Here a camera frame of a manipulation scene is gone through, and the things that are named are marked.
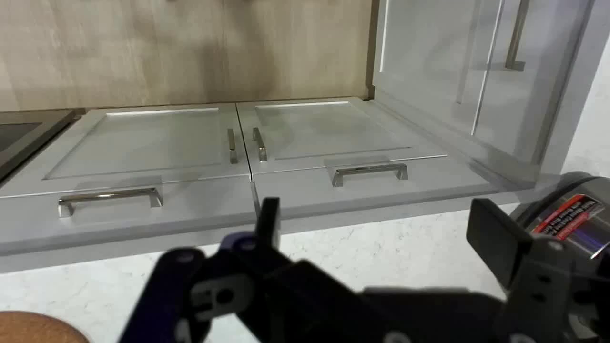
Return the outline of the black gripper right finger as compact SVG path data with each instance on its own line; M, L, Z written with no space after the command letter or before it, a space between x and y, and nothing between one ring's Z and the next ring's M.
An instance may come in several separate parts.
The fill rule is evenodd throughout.
M467 242L503 288L513 284L522 256L532 248L532 237L488 199L471 202Z

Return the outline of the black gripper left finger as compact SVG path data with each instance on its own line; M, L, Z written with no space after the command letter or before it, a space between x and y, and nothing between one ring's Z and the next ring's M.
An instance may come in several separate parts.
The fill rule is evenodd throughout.
M280 201L265 199L255 223L255 248L274 250L280 235Z

